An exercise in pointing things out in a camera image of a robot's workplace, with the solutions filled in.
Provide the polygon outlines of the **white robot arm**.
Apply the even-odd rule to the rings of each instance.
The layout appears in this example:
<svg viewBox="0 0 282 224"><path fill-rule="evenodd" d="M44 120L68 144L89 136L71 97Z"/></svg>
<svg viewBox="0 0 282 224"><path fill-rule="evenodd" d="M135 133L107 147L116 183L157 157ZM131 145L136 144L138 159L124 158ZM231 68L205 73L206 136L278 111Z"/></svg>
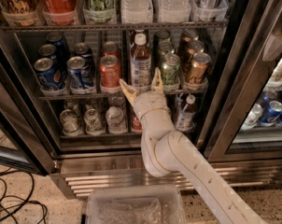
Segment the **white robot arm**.
<svg viewBox="0 0 282 224"><path fill-rule="evenodd" d="M124 80L120 86L142 124L142 159L151 175L183 174L220 224L267 224L216 172L191 140L176 130L159 70L155 71L149 91L138 92Z"/></svg>

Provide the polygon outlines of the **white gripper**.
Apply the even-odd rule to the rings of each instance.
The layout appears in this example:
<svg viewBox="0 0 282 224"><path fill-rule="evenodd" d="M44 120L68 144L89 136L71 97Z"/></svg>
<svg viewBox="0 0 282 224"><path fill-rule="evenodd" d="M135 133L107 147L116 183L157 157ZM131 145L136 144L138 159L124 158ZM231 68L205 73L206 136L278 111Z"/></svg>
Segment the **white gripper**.
<svg viewBox="0 0 282 224"><path fill-rule="evenodd" d="M162 112L165 118L171 118L170 109L163 94L161 71L158 67L154 70L154 77L151 82L152 91L138 95L138 91L122 78L120 79L120 87L130 105L134 107L134 113L139 119L142 119L145 115L158 114L159 112Z"/></svg>

